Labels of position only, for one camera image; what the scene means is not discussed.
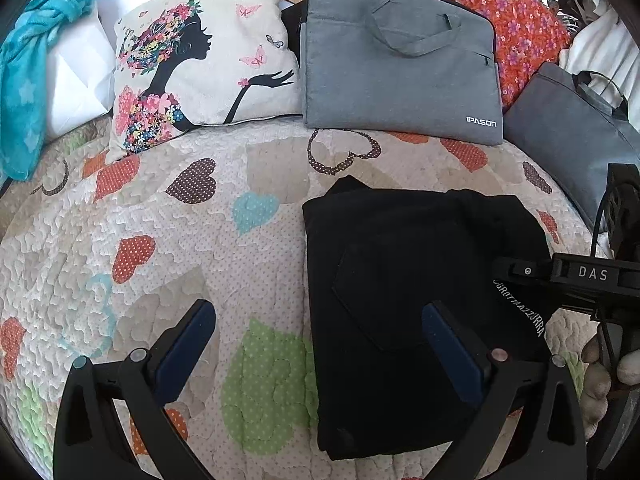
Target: gray laptop bag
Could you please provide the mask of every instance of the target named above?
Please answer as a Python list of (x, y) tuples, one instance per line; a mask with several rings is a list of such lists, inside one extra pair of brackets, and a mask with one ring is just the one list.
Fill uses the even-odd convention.
[(640, 134), (629, 123), (626, 99), (612, 108), (589, 88), (591, 74), (608, 79), (543, 63), (504, 116), (505, 138), (553, 177), (589, 229), (607, 188), (609, 163), (640, 162)]
[(303, 0), (305, 122), (500, 144), (494, 46), (452, 0)]

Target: gray butterfly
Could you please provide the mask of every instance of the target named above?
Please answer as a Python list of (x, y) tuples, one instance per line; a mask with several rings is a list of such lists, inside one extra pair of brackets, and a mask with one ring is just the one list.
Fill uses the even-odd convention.
[(284, 41), (273, 41), (273, 38), (267, 34), (267, 41), (271, 43), (275, 48), (284, 46)]

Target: blue gripper pad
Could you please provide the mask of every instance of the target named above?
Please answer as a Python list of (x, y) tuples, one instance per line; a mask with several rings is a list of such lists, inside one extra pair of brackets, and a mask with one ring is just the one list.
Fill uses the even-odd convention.
[(169, 329), (182, 331), (175, 337), (173, 345), (156, 370), (154, 397), (159, 406), (177, 400), (216, 328), (216, 311), (213, 305), (205, 300), (198, 300), (196, 303), (198, 302), (199, 305), (191, 307), (196, 309), (195, 313), (192, 314), (190, 309), (185, 315), (187, 317), (192, 314), (184, 327), (181, 327), (181, 321), (176, 327)]
[(484, 400), (482, 371), (433, 303), (422, 308), (422, 333), (460, 400), (479, 408)]

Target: white star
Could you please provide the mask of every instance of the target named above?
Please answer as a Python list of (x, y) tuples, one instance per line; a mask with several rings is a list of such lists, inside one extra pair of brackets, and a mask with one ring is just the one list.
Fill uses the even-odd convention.
[(20, 94), (20, 104), (28, 105), (33, 103), (33, 92), (36, 89), (36, 85), (34, 85), (30, 79), (25, 80), (22, 84), (18, 93)]
[(24, 137), (24, 140), (22, 142), (24, 142), (24, 145), (27, 147), (27, 149), (31, 153), (33, 150), (35, 150), (38, 147), (39, 141), (40, 139), (35, 134), (35, 132), (29, 128), (29, 133), (27, 134), (26, 137)]

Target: bed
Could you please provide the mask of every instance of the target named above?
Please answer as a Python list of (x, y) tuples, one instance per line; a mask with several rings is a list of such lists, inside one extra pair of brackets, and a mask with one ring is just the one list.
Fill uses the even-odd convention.
[[(213, 476), (378, 480), (430, 470), (446, 445), (338, 462), (316, 445), (301, 206), (342, 176), (515, 194), (551, 252), (589, 249), (591, 234), (556, 183), (508, 142), (313, 130), (293, 117), (198, 128), (106, 165), (109, 127), (100, 118), (57, 140), (34, 179), (0, 198), (0, 420), (45, 479), (73, 360), (148, 348), (197, 298), (212, 302), (218, 324), (166, 409)], [(562, 310), (546, 327), (578, 390), (578, 356), (594, 330), (587, 316)], [(398, 387), (411, 384), (398, 377)], [(126, 405), (117, 410), (141, 466), (158, 474)], [(497, 467), (515, 421), (484, 472)]]

